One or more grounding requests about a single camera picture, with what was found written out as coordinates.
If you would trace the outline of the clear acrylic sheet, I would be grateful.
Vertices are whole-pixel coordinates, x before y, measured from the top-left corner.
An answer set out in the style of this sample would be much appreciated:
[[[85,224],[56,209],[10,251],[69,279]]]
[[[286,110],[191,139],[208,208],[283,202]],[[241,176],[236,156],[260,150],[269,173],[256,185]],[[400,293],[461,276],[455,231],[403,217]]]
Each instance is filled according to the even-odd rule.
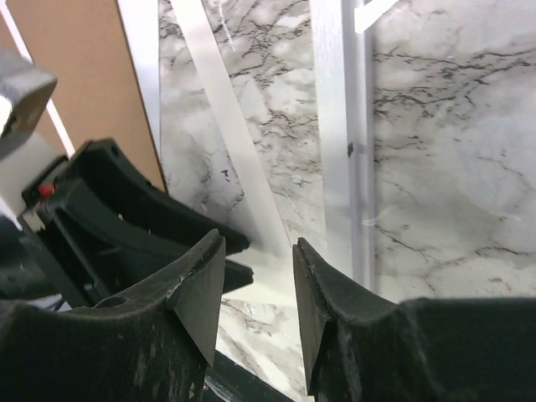
[[[376,288],[535,293],[535,4],[399,1],[374,25]]]

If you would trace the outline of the white photo mat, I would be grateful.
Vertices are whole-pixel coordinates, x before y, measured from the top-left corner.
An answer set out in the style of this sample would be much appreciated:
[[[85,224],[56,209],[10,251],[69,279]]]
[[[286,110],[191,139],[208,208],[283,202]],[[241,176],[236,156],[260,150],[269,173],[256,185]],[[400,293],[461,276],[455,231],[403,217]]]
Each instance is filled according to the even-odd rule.
[[[117,2],[164,190],[250,240],[235,258],[254,282],[234,299],[294,305],[291,242],[203,4]]]

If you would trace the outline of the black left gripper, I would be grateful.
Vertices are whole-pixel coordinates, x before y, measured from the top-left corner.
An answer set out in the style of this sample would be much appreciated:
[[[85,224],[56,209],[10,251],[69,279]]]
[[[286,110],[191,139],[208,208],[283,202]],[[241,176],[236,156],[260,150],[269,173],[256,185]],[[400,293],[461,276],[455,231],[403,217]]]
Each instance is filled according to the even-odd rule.
[[[15,219],[1,214],[3,300],[28,301],[60,294],[71,307],[95,305],[91,279],[75,268],[75,254],[67,239],[37,214],[37,207],[48,197],[40,188],[53,186],[67,163],[66,156],[55,157],[11,191],[22,205]],[[216,229],[225,237],[227,255],[250,246],[244,234],[154,187],[110,138],[86,142],[70,159],[70,173],[83,178],[97,198],[126,222],[160,238],[192,246]]]

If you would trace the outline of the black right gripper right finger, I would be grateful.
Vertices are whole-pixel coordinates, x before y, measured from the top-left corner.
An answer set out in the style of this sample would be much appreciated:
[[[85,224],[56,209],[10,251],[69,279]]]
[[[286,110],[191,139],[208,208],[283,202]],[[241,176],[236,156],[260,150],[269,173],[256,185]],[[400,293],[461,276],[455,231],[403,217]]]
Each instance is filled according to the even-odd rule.
[[[394,303],[306,240],[292,252],[307,392],[316,400],[534,400],[533,298]]]

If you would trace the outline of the white picture frame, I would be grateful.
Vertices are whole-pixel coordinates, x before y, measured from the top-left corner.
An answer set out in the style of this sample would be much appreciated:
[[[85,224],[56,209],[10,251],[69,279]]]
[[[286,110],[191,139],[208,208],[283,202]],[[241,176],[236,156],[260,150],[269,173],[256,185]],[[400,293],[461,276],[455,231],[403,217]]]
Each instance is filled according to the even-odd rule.
[[[373,26],[393,1],[312,1],[327,261],[378,290]]]

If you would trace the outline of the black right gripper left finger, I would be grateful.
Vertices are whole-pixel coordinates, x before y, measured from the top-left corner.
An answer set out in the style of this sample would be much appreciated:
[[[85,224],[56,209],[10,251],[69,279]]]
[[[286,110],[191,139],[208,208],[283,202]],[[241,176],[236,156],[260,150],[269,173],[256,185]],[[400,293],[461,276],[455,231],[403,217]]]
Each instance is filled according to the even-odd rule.
[[[93,307],[1,305],[4,401],[199,401],[214,362],[225,240],[207,233],[178,260]]]

